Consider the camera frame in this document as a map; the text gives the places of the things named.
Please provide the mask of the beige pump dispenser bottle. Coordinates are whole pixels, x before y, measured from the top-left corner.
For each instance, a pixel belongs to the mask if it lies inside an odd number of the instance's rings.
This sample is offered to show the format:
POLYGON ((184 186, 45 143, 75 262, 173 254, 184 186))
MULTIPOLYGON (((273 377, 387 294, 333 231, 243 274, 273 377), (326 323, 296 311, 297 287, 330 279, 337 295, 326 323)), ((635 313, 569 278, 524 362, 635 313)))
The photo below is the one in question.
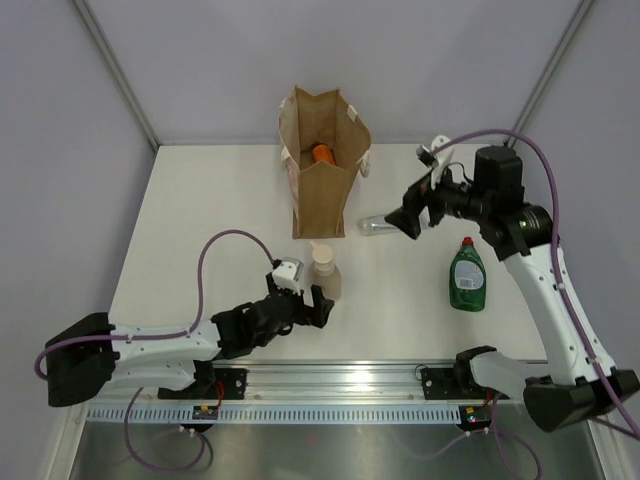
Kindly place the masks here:
POLYGON ((342 295, 342 278, 335 263, 333 248, 315 241, 311 241, 310 245, 311 284, 319 286, 327 299, 339 301, 342 295))

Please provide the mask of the orange spray bottle blue top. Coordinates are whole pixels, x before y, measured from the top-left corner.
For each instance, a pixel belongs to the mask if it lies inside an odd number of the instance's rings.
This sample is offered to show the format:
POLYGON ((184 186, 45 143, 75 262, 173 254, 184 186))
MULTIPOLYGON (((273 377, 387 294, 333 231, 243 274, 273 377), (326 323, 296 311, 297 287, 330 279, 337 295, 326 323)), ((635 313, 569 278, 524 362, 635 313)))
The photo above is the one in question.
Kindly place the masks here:
POLYGON ((312 160, 314 163, 323 162, 336 165, 333 151, 326 144, 317 144, 312 148, 312 160))

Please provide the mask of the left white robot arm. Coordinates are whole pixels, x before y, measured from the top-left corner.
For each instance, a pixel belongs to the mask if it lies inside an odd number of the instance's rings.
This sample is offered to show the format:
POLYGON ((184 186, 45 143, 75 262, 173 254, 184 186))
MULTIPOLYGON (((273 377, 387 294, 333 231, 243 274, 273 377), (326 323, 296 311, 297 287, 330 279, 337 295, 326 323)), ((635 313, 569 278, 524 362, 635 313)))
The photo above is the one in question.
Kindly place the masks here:
POLYGON ((127 329, 105 312, 92 313, 50 339, 43 351, 51 407, 87 402, 114 390, 150 388, 162 400, 209 399, 218 381, 214 362, 233 360, 286 336, 296 325, 326 326, 332 300, 320 286, 312 302, 289 289, 202 321, 191 332, 127 329))

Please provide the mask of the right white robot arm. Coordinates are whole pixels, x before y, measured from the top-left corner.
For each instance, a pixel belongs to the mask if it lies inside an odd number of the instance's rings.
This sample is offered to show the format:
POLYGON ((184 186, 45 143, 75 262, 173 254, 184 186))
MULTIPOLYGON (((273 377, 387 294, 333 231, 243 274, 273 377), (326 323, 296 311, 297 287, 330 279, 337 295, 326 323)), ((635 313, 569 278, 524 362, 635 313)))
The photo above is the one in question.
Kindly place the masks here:
POLYGON ((599 342, 581 307, 564 264, 551 215, 524 199, 523 165, 505 146, 475 153, 473 178, 457 183, 450 147, 418 147, 427 174, 412 184, 401 206, 385 219, 412 239, 421 234, 420 215, 435 227, 445 216, 476 223, 523 295, 547 358, 529 365, 490 346, 459 353, 454 388, 474 397, 485 388, 524 403, 539 429, 553 432, 616 409, 639 390, 639 378, 620 369, 599 342))

